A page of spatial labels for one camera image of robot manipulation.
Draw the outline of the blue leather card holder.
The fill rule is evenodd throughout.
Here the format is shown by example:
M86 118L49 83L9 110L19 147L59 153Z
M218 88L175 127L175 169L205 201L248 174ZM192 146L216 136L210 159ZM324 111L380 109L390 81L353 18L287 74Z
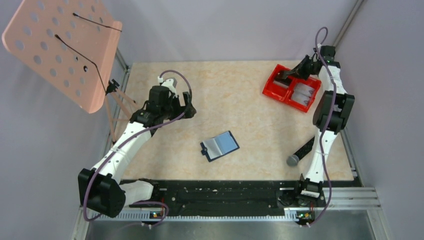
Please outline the blue leather card holder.
M231 131L223 132L200 143L201 154L209 163L222 158L240 148Z

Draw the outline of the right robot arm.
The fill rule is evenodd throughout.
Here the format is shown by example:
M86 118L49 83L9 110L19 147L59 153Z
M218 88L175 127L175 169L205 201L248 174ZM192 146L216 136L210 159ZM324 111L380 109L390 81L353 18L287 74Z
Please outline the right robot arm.
M294 69L278 74L278 79L286 83L293 82L295 78L305 80L316 75L323 87L323 95L312 118L316 127L315 136L286 161L289 166L294 167L309 152L313 153L309 169L301 174L294 188L293 200L299 206L307 206L312 200L321 198L323 182L328 175L328 155L339 132L346 127L355 102L355 97L348 94L343 87L341 66L335 61L336 48L319 44L314 52L314 56L306 55Z

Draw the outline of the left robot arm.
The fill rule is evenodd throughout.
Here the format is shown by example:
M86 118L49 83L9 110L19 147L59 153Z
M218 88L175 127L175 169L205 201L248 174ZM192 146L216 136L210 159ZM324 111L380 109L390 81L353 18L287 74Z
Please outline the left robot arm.
M114 218L124 207L144 202L154 207L160 202L160 193L143 180L121 183L124 172L141 147L156 131L180 119L190 119L196 114L192 104L193 92L179 95L170 86L156 85L141 109L135 111L121 137L107 154L90 169L78 174L80 203L85 211L92 210Z

